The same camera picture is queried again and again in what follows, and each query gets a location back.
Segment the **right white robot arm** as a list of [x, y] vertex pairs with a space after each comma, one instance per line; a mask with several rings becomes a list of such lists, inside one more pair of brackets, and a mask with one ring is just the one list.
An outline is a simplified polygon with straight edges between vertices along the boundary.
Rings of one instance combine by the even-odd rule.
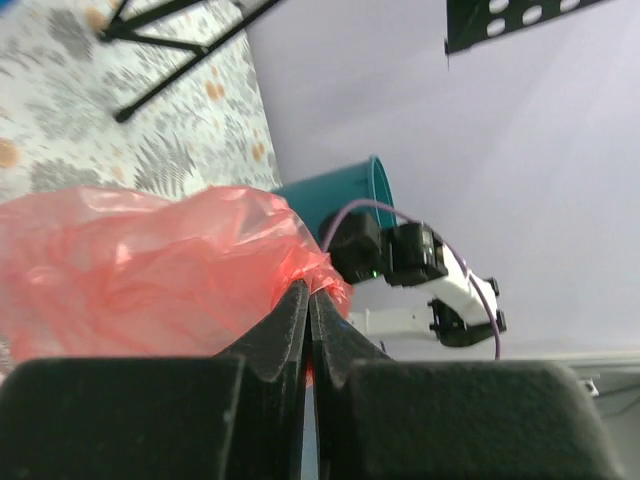
[[382, 278], [391, 287], [425, 292], [416, 307], [351, 312], [347, 321], [377, 340], [428, 339], [466, 348], [507, 330], [495, 278], [478, 277], [442, 238], [420, 222], [383, 227], [366, 211], [336, 213], [319, 227], [335, 270], [355, 286]]

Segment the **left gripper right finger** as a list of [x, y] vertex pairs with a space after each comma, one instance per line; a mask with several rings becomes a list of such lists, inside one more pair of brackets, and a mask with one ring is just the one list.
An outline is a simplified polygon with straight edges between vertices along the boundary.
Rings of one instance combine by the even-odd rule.
[[402, 362], [325, 293], [309, 301], [323, 479], [621, 479], [597, 410], [567, 367]]

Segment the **teal plastic trash bin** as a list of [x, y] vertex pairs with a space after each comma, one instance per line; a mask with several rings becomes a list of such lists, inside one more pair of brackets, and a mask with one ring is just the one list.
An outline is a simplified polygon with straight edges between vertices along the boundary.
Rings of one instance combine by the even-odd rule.
[[367, 198], [394, 206], [383, 163], [377, 156], [284, 185], [274, 193], [286, 199], [318, 244], [323, 241], [321, 224], [349, 202]]

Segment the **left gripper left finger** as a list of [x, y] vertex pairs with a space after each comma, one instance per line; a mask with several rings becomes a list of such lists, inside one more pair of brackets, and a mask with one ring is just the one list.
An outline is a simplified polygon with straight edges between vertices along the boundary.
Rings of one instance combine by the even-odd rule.
[[217, 355], [58, 358], [1, 386], [5, 479], [297, 479], [309, 290]]

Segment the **red plastic trash bag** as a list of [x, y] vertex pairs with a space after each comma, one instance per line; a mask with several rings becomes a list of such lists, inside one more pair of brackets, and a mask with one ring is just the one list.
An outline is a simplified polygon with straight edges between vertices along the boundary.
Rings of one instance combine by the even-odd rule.
[[26, 195], [1, 207], [1, 371], [36, 358], [216, 354], [298, 280], [348, 312], [352, 288], [272, 193]]

